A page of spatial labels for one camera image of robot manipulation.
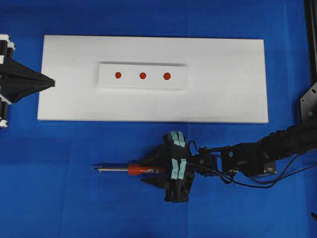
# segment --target raised white block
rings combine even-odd
[[[152,90],[185,90],[185,65],[101,63],[99,86]]]
[[[100,87],[103,62],[184,64],[188,84]],[[42,73],[42,120],[268,122],[263,40],[45,36]]]

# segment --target orange grip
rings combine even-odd
[[[164,167],[140,167],[139,165],[136,165],[136,164],[130,164],[128,169],[129,169],[130,175],[165,173]]]

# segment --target cable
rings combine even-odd
[[[272,181],[259,181],[259,180],[256,180],[255,178],[252,178],[252,177],[249,177],[253,182],[256,182],[256,183],[260,183],[260,184],[271,184],[271,183],[275,183],[275,182],[278,182],[279,180],[282,179],[282,177],[284,176],[285,172],[287,171],[287,169],[292,165],[292,163],[299,157],[299,155],[296,155],[288,164],[287,166],[285,167],[285,169],[283,170],[283,172],[279,175],[279,177],[275,180],[272,180]]]
[[[313,167],[315,167],[315,166],[317,166],[317,163],[315,163],[315,164],[313,164],[313,165],[310,165],[310,166],[308,166],[308,167],[306,167],[306,168],[303,168],[303,169],[294,171],[294,172],[292,172],[292,173],[290,173],[290,174],[288,174],[288,175],[285,175],[285,176],[281,177],[280,179],[278,179],[278,181],[281,181],[281,180],[283,180],[283,179],[286,179],[286,178],[288,178],[288,177],[290,177],[290,176],[292,176],[292,175],[298,174],[298,173],[300,173],[300,172],[309,170],[309,169],[311,169],[311,168],[313,168]],[[258,181],[258,180],[254,179],[254,178],[250,178],[250,179],[251,179],[253,182],[257,182],[257,183],[261,183],[261,184],[270,184],[270,183],[274,182],[274,180],[272,180],[272,181]]]
[[[289,163],[288,165],[285,167],[285,169],[283,170],[283,172],[278,176],[278,178],[269,186],[256,186],[256,185],[250,185],[250,184],[246,184],[246,183],[241,183],[241,182],[238,182],[238,181],[235,181],[234,179],[230,179],[228,178],[227,176],[223,175],[222,173],[220,172],[217,172],[216,170],[214,169],[209,169],[207,167],[203,167],[203,166],[199,166],[199,165],[195,165],[195,164],[190,164],[190,163],[187,163],[188,165],[192,165],[192,166],[196,166],[196,167],[199,167],[199,168],[203,168],[203,169],[206,169],[206,170],[210,170],[210,171],[213,171],[215,174],[221,176],[223,179],[226,179],[227,182],[233,182],[235,184],[238,184],[238,185],[241,185],[241,186],[244,186],[244,187],[252,187],[252,188],[271,188],[273,187],[274,185],[276,185],[276,183],[279,181],[279,179],[281,179],[286,170],[291,166],[291,164],[299,157],[299,155],[296,155]]]
[[[196,142],[194,140],[189,141],[188,144],[187,144],[188,148],[189,148],[189,151],[190,151],[190,143],[194,144],[195,150],[199,153],[199,150],[197,149],[197,144],[196,144]]]
[[[292,173],[290,173],[289,175],[286,175],[286,176],[282,177],[280,180],[285,179],[285,178],[287,178],[287,177],[290,177],[290,176],[292,176],[292,175],[298,174],[298,173],[303,172],[303,171],[305,171],[305,170],[309,170],[309,169],[311,169],[311,168],[313,168],[313,167],[315,167],[315,166],[317,166],[317,163],[316,163],[316,164],[313,164],[313,165],[311,165],[311,166],[308,166],[308,167],[306,167],[306,168],[303,168],[303,169],[301,169],[301,170],[297,170],[297,171],[295,171],[295,172],[292,172]]]

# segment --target red circle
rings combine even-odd
[[[165,73],[165,74],[163,75],[163,78],[164,78],[165,80],[169,80],[169,79],[170,79],[170,73]]]
[[[120,72],[115,73],[115,77],[116,78],[121,78],[121,73]]]
[[[140,73],[140,78],[141,79],[145,79],[146,77],[147,77],[146,73],[144,73],[144,72]]]

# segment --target blue surface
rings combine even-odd
[[[212,147],[298,123],[297,102],[310,86],[301,0],[2,0],[0,22],[17,45],[14,59],[37,71],[45,34],[264,39],[270,121],[37,121],[38,95],[29,96],[9,108],[9,128],[0,131],[1,237],[315,237],[316,170],[265,190],[196,176],[190,202],[181,204],[164,203],[162,190],[138,178],[90,170],[142,158],[171,130]],[[287,162],[278,162],[279,171]]]

